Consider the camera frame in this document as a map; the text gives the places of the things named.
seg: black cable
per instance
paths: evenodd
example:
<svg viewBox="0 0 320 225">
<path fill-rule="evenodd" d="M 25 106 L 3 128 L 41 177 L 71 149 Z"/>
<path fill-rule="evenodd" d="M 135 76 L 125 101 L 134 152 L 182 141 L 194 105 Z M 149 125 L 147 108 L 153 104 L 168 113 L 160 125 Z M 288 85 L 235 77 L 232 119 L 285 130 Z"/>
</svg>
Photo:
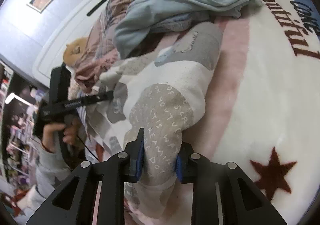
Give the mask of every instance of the black cable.
<svg viewBox="0 0 320 225">
<path fill-rule="evenodd" d="M 87 150 L 90 152 L 90 154 L 92 154 L 94 156 L 95 159 L 97 159 L 99 162 L 100 160 L 90 151 L 90 149 L 85 145 L 84 141 L 82 141 L 82 139 L 77 135 L 77 137 L 79 138 L 79 140 L 81 141 L 81 143 L 87 148 Z"/>
</svg>

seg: white lamp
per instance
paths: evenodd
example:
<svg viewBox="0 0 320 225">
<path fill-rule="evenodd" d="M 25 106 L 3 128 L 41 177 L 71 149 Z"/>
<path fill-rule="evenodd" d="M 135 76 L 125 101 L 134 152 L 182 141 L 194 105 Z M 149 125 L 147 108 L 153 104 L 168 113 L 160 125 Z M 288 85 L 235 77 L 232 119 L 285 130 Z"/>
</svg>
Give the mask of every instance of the white lamp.
<svg viewBox="0 0 320 225">
<path fill-rule="evenodd" d="M 24 104 L 26 104 L 26 105 L 28 105 L 28 106 L 31 106 L 31 105 L 32 105 L 32 104 L 29 103 L 28 101 L 26 101 L 26 100 L 20 98 L 19 96 L 15 95 L 14 92 L 10 93 L 10 94 L 6 97 L 6 99 L 5 99 L 4 102 L 5 102 L 6 104 L 9 104 L 14 98 L 18 99 L 19 101 L 21 101 L 22 103 L 24 103 Z"/>
</svg>

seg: light blue garment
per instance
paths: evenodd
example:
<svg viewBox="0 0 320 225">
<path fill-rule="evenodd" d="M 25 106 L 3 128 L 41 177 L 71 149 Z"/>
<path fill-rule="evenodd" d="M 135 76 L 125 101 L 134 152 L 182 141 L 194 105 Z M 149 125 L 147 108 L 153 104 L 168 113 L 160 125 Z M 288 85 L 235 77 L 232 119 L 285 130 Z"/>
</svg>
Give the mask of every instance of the light blue garment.
<svg viewBox="0 0 320 225">
<path fill-rule="evenodd" d="M 164 19 L 151 26 L 151 33 L 161 32 L 179 32 L 187 30 L 192 23 L 199 23 L 209 20 L 208 11 L 199 11 L 192 13 L 182 13 L 170 18 Z"/>
<path fill-rule="evenodd" d="M 214 15 L 240 17 L 240 9 L 248 4 L 260 5 L 260 0 L 136 0 L 115 28 L 114 45 L 121 59 L 142 42 L 151 26 L 181 13 L 212 11 Z"/>
</svg>

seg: person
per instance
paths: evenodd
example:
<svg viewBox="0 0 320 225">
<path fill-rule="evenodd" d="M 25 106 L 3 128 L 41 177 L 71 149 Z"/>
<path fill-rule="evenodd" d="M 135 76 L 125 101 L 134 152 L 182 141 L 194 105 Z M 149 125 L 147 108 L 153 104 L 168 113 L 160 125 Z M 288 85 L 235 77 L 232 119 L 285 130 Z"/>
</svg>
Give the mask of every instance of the person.
<svg viewBox="0 0 320 225">
<path fill-rule="evenodd" d="M 72 171 L 58 153 L 57 132 L 64 130 L 63 141 L 73 145 L 81 126 L 78 117 L 73 117 L 72 125 L 69 127 L 64 123 L 49 123 L 44 126 L 36 165 L 36 185 L 28 191 L 22 212 L 14 218 L 19 225 L 27 223 L 32 214 Z"/>
</svg>

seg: pink stripe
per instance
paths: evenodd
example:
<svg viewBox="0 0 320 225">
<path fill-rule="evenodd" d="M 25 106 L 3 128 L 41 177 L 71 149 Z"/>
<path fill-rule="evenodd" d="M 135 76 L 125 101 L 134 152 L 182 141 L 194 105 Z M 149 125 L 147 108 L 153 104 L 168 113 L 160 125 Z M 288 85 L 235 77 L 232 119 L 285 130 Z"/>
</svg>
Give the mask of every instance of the pink stripe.
<svg viewBox="0 0 320 225">
<path fill-rule="evenodd" d="M 204 117 L 183 134 L 195 152 L 211 159 L 230 121 L 243 78 L 249 45 L 249 19 L 218 20 L 223 31 L 220 58 L 206 94 Z"/>
</svg>

